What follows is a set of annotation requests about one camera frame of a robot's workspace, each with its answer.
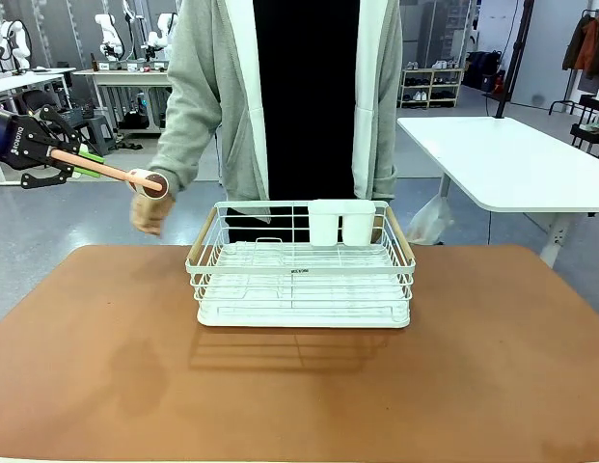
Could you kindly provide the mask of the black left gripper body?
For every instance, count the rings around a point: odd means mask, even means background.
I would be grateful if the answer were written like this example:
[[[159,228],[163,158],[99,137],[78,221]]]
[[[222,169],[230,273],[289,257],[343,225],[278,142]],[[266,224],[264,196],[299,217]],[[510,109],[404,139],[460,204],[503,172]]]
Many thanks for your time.
[[[0,162],[15,170],[53,166],[41,124],[29,116],[0,114]]]

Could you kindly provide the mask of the person's right hand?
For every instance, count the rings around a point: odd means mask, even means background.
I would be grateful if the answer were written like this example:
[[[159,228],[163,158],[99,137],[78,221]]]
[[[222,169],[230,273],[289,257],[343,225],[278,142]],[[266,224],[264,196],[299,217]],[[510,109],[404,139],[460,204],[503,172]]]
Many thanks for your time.
[[[135,194],[130,207],[130,223],[140,232],[160,236],[164,221],[174,205],[175,199],[172,196],[154,200]]]

